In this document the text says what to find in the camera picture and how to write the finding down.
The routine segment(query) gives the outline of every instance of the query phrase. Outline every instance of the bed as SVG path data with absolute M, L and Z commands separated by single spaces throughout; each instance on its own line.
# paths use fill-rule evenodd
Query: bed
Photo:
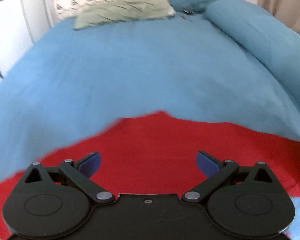
M 300 36 L 242 0 L 170 3 L 169 19 L 74 31 L 70 18 L 38 35 L 0 82 L 0 181 L 120 117 L 157 110 L 300 142 Z

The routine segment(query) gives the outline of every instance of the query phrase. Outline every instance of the blue bedsheet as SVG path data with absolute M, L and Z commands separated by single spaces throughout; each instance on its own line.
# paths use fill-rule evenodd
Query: blue bedsheet
M 300 141 L 300 104 L 203 14 L 73 24 L 49 30 L 0 83 L 0 180 L 118 117 L 159 109 Z

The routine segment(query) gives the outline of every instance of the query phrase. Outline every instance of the metal screw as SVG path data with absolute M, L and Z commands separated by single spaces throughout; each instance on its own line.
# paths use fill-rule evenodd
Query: metal screw
M 190 191 L 185 194 L 185 198 L 189 200 L 197 200 L 200 198 L 200 193 L 195 191 Z
M 110 198 L 112 198 L 112 194 L 107 191 L 102 191 L 97 194 L 97 199 L 100 199 L 100 200 L 108 200 Z

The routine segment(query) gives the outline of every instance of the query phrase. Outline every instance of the triangular cutout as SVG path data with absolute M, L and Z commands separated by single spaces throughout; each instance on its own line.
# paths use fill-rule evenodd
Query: triangular cutout
M 38 169 L 33 169 L 30 173 L 30 175 L 28 176 L 28 178 L 26 179 L 26 183 L 31 183 L 31 182 L 37 182 L 37 181 L 41 181 L 41 176 L 40 176 L 40 172 Z
M 272 182 L 268 172 L 265 169 L 259 169 L 258 173 L 256 174 L 254 180 L 263 181 L 263 182 Z

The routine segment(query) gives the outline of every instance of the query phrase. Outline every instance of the red blanket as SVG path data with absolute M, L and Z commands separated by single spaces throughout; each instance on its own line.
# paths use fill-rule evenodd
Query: red blanket
M 76 161 L 98 151 L 101 168 L 91 180 L 113 194 L 181 195 L 205 179 L 196 167 L 199 150 L 242 166 L 264 161 L 289 195 L 300 196 L 299 142 L 229 123 L 177 120 L 163 112 L 121 119 L 104 133 L 52 152 L 39 161 L 45 166 L 57 166 L 64 159 Z M 1 239 L 9 236 L 1 209 L 21 174 L 0 183 Z

